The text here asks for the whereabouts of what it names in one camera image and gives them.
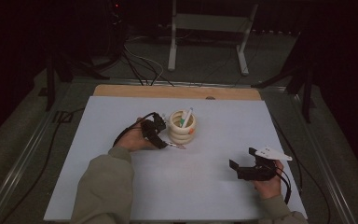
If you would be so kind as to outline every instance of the person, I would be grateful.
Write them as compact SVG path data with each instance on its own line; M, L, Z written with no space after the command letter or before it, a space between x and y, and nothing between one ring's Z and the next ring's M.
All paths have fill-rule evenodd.
M108 154L90 161L77 186L71 224L130 223L134 177L130 153L145 147L154 146L143 138L138 123L117 141ZM275 163L280 173L283 166L280 161ZM291 212L284 203L279 177L253 181L253 184L268 213L268 217L258 220L259 224L308 223L301 213Z

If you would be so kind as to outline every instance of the white table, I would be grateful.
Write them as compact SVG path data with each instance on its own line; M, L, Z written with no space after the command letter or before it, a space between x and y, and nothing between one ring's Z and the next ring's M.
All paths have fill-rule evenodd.
M116 136L150 112L167 116L194 108L198 127L187 149L166 147L132 153L135 170L132 221L242 221L264 216L250 182L237 179L228 166L254 166L248 147L282 150L263 101L91 96L44 220L67 221L79 178L89 161L104 154ZM166 131L159 135L169 140ZM289 207L302 212L295 181Z

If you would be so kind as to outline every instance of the gray sleeve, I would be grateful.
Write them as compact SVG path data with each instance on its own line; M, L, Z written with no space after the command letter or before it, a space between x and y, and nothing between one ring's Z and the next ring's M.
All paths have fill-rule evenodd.
M91 160L78 183L70 223L130 223L133 175L131 155L123 147Z
M262 206L268 213L268 217L260 219L259 224L307 224L308 221L299 212L291 212L279 195L262 200Z

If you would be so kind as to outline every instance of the hand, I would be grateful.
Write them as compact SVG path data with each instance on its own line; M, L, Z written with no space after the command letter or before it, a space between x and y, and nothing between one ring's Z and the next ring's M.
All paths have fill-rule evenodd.
M132 129L127 131L120 140L117 141L115 147L124 147L129 152L140 150L144 147L155 147L151 142L144 139L142 135L141 122L137 123Z
M275 161L278 169L276 170L279 175L282 174L283 165L280 161ZM255 189L260 193L261 199L268 199L281 194L281 179L275 175L267 181L252 181Z

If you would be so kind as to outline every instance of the white cup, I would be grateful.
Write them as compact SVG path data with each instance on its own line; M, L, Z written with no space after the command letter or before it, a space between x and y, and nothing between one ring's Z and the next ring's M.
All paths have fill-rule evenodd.
M170 115L168 136L175 144L184 145L189 143L193 140L196 131L197 120L193 113L190 115L186 126L180 127L180 119L184 112L185 110L178 110Z

